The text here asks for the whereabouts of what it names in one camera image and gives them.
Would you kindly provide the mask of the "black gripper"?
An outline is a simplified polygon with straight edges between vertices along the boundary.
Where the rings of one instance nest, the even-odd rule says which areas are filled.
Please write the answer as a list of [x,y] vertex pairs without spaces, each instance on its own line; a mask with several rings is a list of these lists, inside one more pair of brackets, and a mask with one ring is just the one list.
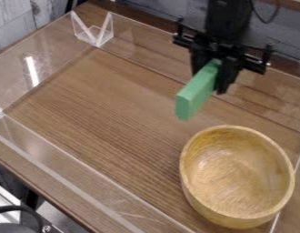
[[264,74],[273,54],[273,46],[249,46],[240,41],[225,41],[206,33],[194,35],[184,33],[184,19],[177,21],[177,32],[173,35],[173,44],[189,50],[192,74],[213,60],[221,62],[216,78],[214,90],[218,95],[225,94],[234,83],[238,72],[248,69],[257,74]]

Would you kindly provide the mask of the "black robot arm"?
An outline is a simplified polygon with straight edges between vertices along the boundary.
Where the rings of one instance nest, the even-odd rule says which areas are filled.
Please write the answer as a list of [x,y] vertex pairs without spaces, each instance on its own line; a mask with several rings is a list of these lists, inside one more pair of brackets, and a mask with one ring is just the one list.
[[208,0],[204,30],[189,35],[184,19],[177,20],[177,32],[172,42],[188,49],[192,73],[196,74],[212,61],[217,60],[218,74],[213,90],[224,94],[236,82],[238,73],[248,69],[264,74],[273,54],[273,46],[252,46],[245,42],[254,5],[252,0]]

